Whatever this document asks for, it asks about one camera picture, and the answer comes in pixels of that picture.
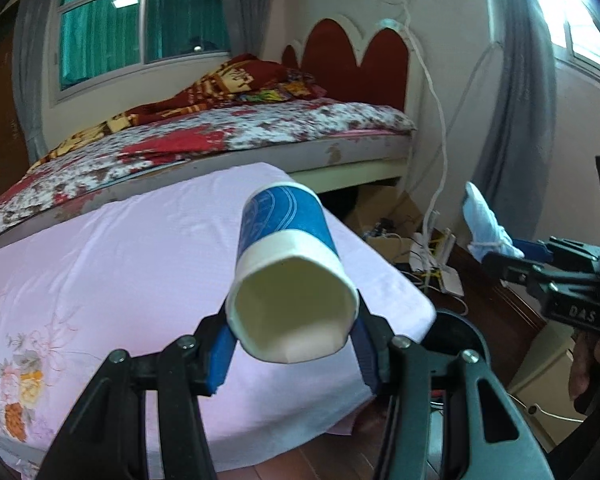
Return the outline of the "person right hand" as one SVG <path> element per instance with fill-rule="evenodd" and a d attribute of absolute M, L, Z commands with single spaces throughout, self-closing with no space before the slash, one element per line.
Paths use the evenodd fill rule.
<path fill-rule="evenodd" d="M 568 391 L 574 409 L 591 415 L 600 408 L 600 335 L 576 330 Z"/>

